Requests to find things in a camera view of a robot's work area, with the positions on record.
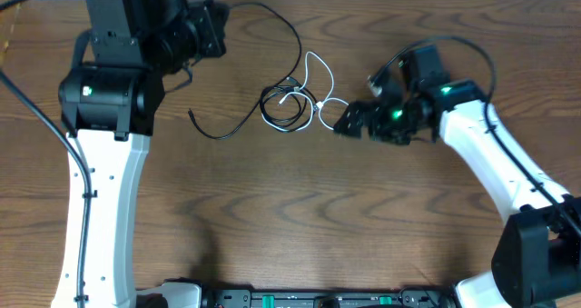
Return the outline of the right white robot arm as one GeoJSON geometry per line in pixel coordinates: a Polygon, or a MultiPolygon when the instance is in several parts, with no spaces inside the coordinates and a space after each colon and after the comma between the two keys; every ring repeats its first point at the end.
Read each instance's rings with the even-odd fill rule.
{"type": "Polygon", "coordinates": [[[412,45],[369,79],[370,101],[348,104],[336,134],[408,145],[428,129],[467,164],[504,225],[488,272],[458,282],[442,305],[552,307],[580,292],[580,200],[532,160],[470,79],[452,80],[434,45],[412,45]]]}

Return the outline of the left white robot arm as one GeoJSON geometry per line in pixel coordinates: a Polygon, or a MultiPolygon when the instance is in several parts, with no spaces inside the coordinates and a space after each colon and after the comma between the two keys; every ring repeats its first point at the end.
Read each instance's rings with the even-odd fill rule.
{"type": "Polygon", "coordinates": [[[55,307],[204,307],[177,278],[138,290],[133,235],[138,187],[165,97],[163,78],[225,54],[229,7],[215,0],[85,0],[58,98],[69,156],[69,208],[55,307]]]}

